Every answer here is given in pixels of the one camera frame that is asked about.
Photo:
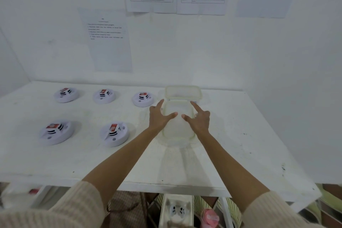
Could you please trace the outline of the clear plastic container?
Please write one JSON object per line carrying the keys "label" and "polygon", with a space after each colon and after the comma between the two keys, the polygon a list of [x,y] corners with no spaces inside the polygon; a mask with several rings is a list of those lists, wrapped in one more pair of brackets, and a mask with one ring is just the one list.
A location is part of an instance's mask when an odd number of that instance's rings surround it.
{"label": "clear plastic container", "polygon": [[194,137],[194,131],[188,122],[182,118],[182,114],[194,117],[194,110],[190,101],[170,100],[163,107],[163,114],[170,115],[177,112],[178,115],[171,119],[162,131],[163,136],[170,140],[188,140]]}

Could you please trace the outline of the clear plastic lid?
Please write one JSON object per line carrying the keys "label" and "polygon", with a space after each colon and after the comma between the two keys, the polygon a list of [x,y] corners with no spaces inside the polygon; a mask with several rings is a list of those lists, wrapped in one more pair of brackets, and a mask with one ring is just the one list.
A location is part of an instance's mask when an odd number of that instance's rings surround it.
{"label": "clear plastic lid", "polygon": [[203,98],[198,86],[169,85],[165,87],[165,97],[168,100],[187,100],[197,102]]}

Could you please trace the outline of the person's left forearm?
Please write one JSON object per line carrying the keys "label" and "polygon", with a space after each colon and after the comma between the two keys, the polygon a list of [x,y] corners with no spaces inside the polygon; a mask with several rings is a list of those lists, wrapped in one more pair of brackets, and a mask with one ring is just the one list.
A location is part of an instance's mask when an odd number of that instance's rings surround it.
{"label": "person's left forearm", "polygon": [[103,208],[107,206],[118,187],[162,129],[163,127],[149,126],[82,179],[82,181],[92,184],[100,193]]}

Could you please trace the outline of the white text paper sheet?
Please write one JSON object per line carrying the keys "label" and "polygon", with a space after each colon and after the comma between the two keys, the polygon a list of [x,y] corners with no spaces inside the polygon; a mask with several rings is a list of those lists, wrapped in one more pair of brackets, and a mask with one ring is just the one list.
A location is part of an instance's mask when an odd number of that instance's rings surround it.
{"label": "white text paper sheet", "polygon": [[124,9],[78,8],[94,67],[99,72],[132,73]]}

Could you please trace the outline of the white plastic bin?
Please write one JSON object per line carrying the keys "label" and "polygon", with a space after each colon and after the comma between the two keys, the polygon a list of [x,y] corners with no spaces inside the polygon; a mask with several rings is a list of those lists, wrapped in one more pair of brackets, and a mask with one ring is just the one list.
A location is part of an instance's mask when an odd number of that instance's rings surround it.
{"label": "white plastic bin", "polygon": [[194,196],[164,194],[159,228],[194,228]]}

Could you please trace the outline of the cream knit sweater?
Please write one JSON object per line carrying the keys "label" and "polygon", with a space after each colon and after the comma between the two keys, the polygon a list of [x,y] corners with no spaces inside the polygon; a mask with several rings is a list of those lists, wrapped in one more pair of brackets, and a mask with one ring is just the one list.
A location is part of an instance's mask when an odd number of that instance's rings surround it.
{"label": "cream knit sweater", "polygon": [[[0,228],[100,228],[105,218],[99,191],[78,182],[49,210],[0,212]],[[297,214],[275,192],[255,199],[243,212],[244,228],[325,228]]]}

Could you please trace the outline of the person's right forearm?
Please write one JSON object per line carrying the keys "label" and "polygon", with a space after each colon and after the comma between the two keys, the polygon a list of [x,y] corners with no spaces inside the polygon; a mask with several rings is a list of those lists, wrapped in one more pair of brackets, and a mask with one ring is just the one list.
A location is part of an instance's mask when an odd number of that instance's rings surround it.
{"label": "person's right forearm", "polygon": [[240,165],[208,132],[197,133],[222,182],[243,213],[259,196],[270,190]]}

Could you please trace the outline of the person's left hand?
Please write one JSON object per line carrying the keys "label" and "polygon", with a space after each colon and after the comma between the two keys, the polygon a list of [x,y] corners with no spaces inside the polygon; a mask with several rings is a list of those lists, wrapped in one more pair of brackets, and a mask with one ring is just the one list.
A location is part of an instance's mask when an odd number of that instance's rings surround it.
{"label": "person's left hand", "polygon": [[164,122],[164,115],[161,112],[161,107],[164,103],[164,99],[160,100],[156,106],[149,107],[149,126],[148,131],[157,135],[161,130],[165,128],[167,123]]}

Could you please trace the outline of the brown woven mat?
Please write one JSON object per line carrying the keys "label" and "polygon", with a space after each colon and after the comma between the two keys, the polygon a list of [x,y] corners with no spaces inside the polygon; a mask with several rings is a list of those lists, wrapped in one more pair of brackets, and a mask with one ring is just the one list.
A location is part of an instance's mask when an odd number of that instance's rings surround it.
{"label": "brown woven mat", "polygon": [[147,207],[143,192],[116,191],[106,206],[108,228],[147,228]]}

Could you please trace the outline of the person's right hand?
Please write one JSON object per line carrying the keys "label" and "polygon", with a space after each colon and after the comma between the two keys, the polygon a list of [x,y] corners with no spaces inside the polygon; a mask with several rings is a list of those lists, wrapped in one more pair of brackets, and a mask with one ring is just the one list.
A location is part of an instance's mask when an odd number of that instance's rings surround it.
{"label": "person's right hand", "polygon": [[195,124],[190,124],[191,129],[197,136],[208,134],[210,124],[210,111],[201,109],[199,105],[197,105],[194,101],[190,101],[190,104],[197,111],[197,115],[195,116]]}

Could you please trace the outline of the pink plastic bottle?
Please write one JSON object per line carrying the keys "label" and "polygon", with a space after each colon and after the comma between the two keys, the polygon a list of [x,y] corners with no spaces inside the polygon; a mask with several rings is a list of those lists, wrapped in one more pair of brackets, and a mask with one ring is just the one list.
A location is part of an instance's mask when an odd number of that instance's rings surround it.
{"label": "pink plastic bottle", "polygon": [[213,209],[204,209],[200,218],[200,228],[216,228],[220,218]]}

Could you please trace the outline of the white smoke detector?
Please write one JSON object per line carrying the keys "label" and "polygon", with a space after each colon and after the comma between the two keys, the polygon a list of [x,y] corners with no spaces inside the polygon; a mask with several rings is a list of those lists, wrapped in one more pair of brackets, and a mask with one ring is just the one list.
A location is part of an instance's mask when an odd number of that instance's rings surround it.
{"label": "white smoke detector", "polygon": [[38,140],[43,145],[52,146],[68,140],[74,134],[74,131],[74,122],[57,120],[41,129]]}
{"label": "white smoke detector", "polygon": [[129,138],[129,128],[125,122],[111,122],[100,130],[100,139],[105,147],[117,147]]}
{"label": "white smoke detector", "polygon": [[138,92],[132,97],[131,101],[137,107],[149,107],[154,103],[154,97],[150,92]]}
{"label": "white smoke detector", "polygon": [[58,103],[67,103],[79,98],[79,92],[76,88],[63,88],[54,94],[54,99]]}
{"label": "white smoke detector", "polygon": [[115,92],[112,89],[100,89],[93,94],[93,101],[96,104],[109,104],[116,99]]}

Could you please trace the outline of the green striped panel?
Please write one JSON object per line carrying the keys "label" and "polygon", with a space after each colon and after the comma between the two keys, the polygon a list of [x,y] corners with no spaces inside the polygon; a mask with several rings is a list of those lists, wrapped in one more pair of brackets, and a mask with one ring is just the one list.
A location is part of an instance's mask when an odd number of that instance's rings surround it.
{"label": "green striped panel", "polygon": [[213,209],[220,221],[216,228],[240,228],[242,214],[231,198],[194,196],[194,225],[200,228],[200,218],[204,209]]}

